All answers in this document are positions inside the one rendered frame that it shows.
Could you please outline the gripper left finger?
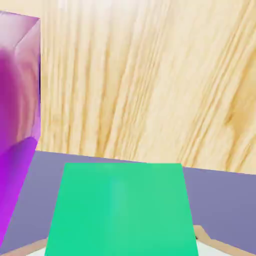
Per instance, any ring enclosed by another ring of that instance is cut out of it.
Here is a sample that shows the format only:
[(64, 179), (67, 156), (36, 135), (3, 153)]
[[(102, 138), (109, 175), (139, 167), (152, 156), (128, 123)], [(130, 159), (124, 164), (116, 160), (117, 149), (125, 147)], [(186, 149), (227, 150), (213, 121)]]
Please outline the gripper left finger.
[(38, 240), (23, 247), (1, 254), (0, 256), (27, 256), (33, 252), (43, 249), (47, 245), (48, 238)]

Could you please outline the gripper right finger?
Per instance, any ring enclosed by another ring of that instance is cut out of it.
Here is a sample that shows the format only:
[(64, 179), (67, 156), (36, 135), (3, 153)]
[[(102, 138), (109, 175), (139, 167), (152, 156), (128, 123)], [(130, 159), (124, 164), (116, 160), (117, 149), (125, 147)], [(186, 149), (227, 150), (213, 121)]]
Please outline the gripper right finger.
[(211, 239), (202, 226), (193, 226), (198, 256), (256, 256), (240, 248)]

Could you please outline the small green cube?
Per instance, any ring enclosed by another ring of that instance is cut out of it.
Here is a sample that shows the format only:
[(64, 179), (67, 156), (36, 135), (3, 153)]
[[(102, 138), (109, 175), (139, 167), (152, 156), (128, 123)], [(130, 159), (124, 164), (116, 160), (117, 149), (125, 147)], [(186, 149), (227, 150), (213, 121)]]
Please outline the small green cube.
[(199, 256), (182, 165), (65, 164), (45, 256)]

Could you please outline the large purple box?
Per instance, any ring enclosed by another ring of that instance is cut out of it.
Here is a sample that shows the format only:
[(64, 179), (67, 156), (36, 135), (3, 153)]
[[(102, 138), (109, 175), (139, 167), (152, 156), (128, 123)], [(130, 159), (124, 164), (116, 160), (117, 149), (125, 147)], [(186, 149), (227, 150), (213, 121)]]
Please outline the large purple box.
[(0, 10), (0, 246), (41, 135), (41, 20)]

